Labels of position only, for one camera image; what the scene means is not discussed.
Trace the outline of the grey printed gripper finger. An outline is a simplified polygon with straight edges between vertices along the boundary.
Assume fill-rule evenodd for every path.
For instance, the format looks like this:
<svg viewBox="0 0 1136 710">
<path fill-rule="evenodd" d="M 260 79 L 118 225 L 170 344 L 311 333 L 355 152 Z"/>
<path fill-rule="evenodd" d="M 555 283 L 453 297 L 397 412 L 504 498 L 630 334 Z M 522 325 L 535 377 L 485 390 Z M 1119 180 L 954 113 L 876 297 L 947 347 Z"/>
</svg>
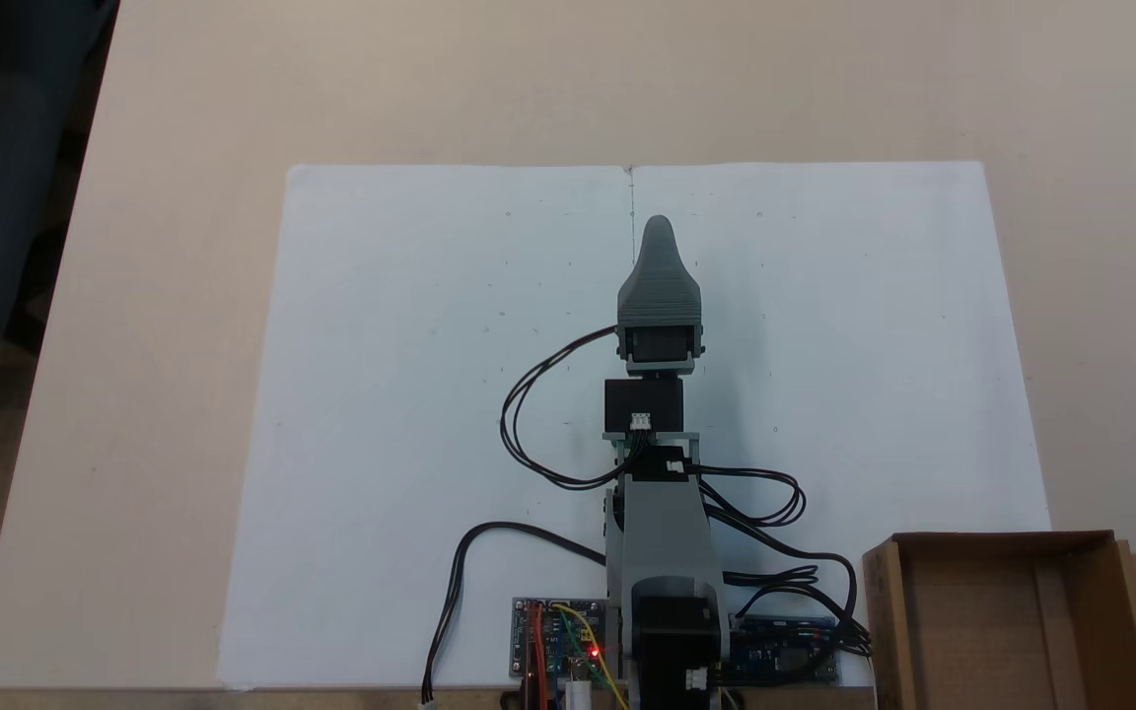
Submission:
<svg viewBox="0 0 1136 710">
<path fill-rule="evenodd" d="M 637 257 L 617 295 L 617 326 L 702 326 L 698 279 L 680 260 L 673 222 L 651 216 Z"/>
</svg>

